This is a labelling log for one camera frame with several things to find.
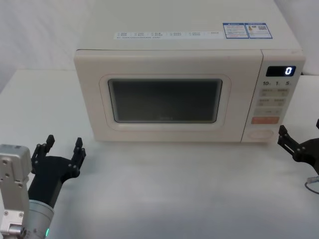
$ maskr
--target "orange button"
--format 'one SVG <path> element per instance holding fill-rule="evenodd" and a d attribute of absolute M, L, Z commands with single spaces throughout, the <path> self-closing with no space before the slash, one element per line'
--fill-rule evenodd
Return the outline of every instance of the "orange button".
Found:
<path fill-rule="evenodd" d="M 279 117 L 253 117 L 251 124 L 277 124 Z"/>

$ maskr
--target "digital display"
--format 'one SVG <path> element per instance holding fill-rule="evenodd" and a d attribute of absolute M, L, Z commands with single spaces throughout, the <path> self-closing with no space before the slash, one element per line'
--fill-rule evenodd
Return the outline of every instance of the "digital display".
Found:
<path fill-rule="evenodd" d="M 293 76 L 296 66 L 270 66 L 267 69 L 266 76 Z"/>

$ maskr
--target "number 0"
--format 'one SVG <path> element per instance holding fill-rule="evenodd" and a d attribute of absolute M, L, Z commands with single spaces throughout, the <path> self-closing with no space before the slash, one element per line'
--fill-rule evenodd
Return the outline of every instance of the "number 0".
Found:
<path fill-rule="evenodd" d="M 292 67 L 287 67 L 285 71 L 285 75 L 286 76 L 290 75 L 292 71 L 293 71 Z"/>

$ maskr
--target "label sticker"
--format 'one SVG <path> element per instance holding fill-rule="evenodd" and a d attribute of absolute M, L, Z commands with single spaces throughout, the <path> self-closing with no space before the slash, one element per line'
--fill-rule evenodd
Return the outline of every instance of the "label sticker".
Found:
<path fill-rule="evenodd" d="M 116 32 L 114 39 L 172 40 L 172 39 L 225 39 L 221 31 L 169 31 L 169 32 Z"/>
<path fill-rule="evenodd" d="M 223 23 L 227 39 L 248 39 L 244 23 Z"/>
<path fill-rule="evenodd" d="M 250 39 L 273 39 L 265 23 L 245 23 Z"/>

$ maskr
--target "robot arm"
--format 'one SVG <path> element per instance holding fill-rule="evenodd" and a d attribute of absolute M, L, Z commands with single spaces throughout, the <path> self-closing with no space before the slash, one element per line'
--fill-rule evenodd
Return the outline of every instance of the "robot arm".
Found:
<path fill-rule="evenodd" d="M 319 175 L 319 138 L 310 139 L 299 144 L 289 136 L 287 129 L 281 125 L 279 128 L 278 144 L 292 155 L 294 161 L 311 165 Z M 305 187 L 313 193 L 319 194 L 307 186 L 315 182 L 319 182 L 319 176 L 308 178 Z"/>
<path fill-rule="evenodd" d="M 1 233 L 4 239 L 43 239 L 48 235 L 54 205 L 63 183 L 80 175 L 86 156 L 78 138 L 71 160 L 46 156 L 54 144 L 49 135 L 32 158 L 27 147 L 0 145 L 0 186 L 4 205 Z M 29 172 L 35 174 L 27 191 Z"/>

